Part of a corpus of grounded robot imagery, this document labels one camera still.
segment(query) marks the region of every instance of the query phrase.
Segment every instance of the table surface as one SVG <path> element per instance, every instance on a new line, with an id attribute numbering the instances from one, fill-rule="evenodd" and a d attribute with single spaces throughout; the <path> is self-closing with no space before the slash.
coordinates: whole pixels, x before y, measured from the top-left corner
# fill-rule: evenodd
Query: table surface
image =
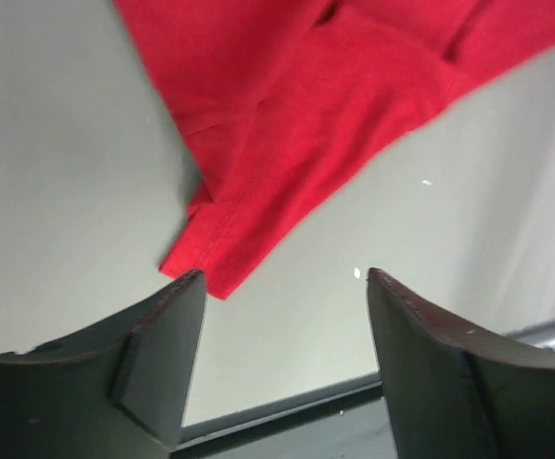
<path id="1" fill-rule="evenodd" d="M 0 0 L 0 352 L 164 286 L 198 182 L 109 2 Z M 555 318 L 555 50 L 379 155 L 209 299 L 186 423 L 374 371 L 372 266 L 498 332 Z"/>

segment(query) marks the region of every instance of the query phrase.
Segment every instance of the red t-shirt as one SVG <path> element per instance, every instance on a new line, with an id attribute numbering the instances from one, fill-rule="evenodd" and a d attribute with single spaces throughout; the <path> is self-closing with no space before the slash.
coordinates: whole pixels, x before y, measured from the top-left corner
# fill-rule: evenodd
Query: red t-shirt
<path id="1" fill-rule="evenodd" d="M 555 0 L 115 3 L 204 178 L 161 271 L 219 298 L 378 151 L 555 44 Z"/>

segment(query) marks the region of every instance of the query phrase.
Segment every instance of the red sleeve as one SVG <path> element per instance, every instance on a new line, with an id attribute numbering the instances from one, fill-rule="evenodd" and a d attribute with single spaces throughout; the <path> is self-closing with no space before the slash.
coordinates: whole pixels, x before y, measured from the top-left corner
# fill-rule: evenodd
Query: red sleeve
<path id="1" fill-rule="evenodd" d="M 204 176 L 162 272 L 220 298 L 379 150 L 555 44 L 555 0 L 115 2 Z"/>

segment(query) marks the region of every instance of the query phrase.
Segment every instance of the gray table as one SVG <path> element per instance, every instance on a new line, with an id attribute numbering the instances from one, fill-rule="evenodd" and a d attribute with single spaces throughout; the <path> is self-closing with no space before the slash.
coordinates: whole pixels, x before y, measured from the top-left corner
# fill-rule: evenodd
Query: gray table
<path id="1" fill-rule="evenodd" d="M 0 352 L 165 285 L 198 180 L 109 2 L 0 0 Z M 374 371 L 370 266 L 498 332 L 555 317 L 555 50 L 390 148 L 210 299 L 187 423 Z"/>

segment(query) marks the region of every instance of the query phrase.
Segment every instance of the red cloth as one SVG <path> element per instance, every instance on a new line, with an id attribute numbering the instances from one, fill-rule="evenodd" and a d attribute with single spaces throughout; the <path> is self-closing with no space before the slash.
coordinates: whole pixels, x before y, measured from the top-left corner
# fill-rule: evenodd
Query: red cloth
<path id="1" fill-rule="evenodd" d="M 204 177 L 161 270 L 219 298 L 380 149 L 555 44 L 555 0 L 115 3 Z"/>

